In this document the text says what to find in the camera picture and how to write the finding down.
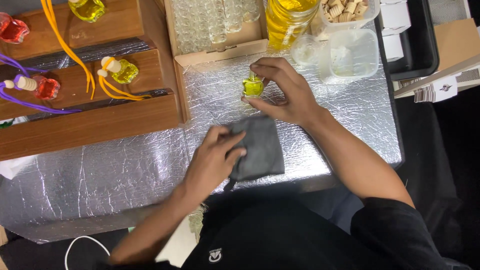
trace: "hand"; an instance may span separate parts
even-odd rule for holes
[[[250,69],[258,77],[264,78],[265,86],[270,81],[276,82],[287,101],[279,105],[270,105],[259,98],[242,97],[243,102],[250,103],[272,118],[298,124],[303,128],[315,124],[318,117],[328,113],[327,109],[320,107],[315,101],[315,96],[305,78],[298,74],[285,58],[263,57],[250,65]]]
[[[190,162],[184,182],[187,193],[194,196],[198,203],[203,202],[227,179],[237,159],[247,154],[243,147],[232,150],[232,147],[245,137],[245,132],[231,137],[226,137],[227,135],[227,127],[212,126]]]

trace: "red perfume bottle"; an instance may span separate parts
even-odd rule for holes
[[[13,19],[10,15],[0,12],[0,39],[13,44],[22,43],[24,37],[30,33],[28,26]]]
[[[57,97],[60,84],[54,79],[35,76],[32,79],[20,77],[17,86],[23,90],[33,91],[36,98],[50,100]]]

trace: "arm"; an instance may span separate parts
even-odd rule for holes
[[[154,262],[180,222],[228,177],[237,159],[246,155],[245,148],[231,150],[245,133],[224,138],[228,133],[226,127],[210,128],[195,151],[183,182],[113,249],[111,264]]]
[[[413,202],[396,172],[368,145],[345,129],[330,112],[320,107],[302,75],[284,58],[261,58],[251,70],[273,80],[284,92],[286,102],[270,105],[258,98],[244,102],[273,118],[304,128],[325,154],[342,183],[360,199],[394,199],[413,207]]]

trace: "yellow string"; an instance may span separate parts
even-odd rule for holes
[[[72,58],[77,64],[79,64],[85,71],[85,74],[87,76],[87,93],[90,88],[90,83],[92,83],[92,96],[90,99],[93,99],[93,95],[95,93],[95,80],[93,78],[92,73],[87,69],[85,64],[78,58],[78,56],[72,51],[70,47],[68,47],[67,43],[63,40],[63,38],[60,35],[60,32],[58,30],[57,26],[57,20],[55,18],[55,13],[53,12],[53,6],[52,6],[52,1],[51,0],[40,0],[42,2],[42,7],[43,11],[45,12],[45,16],[47,17],[48,22],[50,23],[50,26],[53,29],[53,32],[57,36],[58,41],[60,42],[61,47],[63,50]]]
[[[108,65],[113,61],[115,60],[115,58],[113,57],[110,57],[110,59],[105,62],[105,64],[103,65],[102,69],[104,71],[107,71],[107,67]],[[140,96],[134,96],[132,94],[129,94],[129,93],[126,93],[126,92],[123,92],[119,89],[117,89],[115,86],[113,86],[112,84],[110,84],[109,82],[107,82],[105,80],[105,77],[104,76],[98,76],[98,82],[100,83],[100,86],[102,87],[103,91],[105,92],[105,94],[107,94],[109,97],[111,98],[115,98],[115,99],[128,99],[128,100],[142,100],[143,98],[151,98],[152,96],[151,95],[140,95]],[[105,87],[106,84],[108,87],[110,87],[113,91],[119,93],[119,94],[122,94],[122,95],[126,95],[126,97],[121,97],[121,96],[114,96],[112,95],[110,92],[108,92],[107,88]]]

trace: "yellow perfume bottle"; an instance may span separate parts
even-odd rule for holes
[[[250,70],[248,79],[243,80],[243,94],[245,97],[258,97],[264,91],[264,83]]]
[[[75,16],[89,23],[105,14],[105,6],[100,0],[68,0],[68,5]]]
[[[102,66],[104,66],[110,57],[104,57],[102,59]],[[113,60],[108,66],[107,70],[110,71],[110,76],[121,84],[129,84],[138,75],[138,68],[134,64],[130,64],[125,59],[120,61]]]

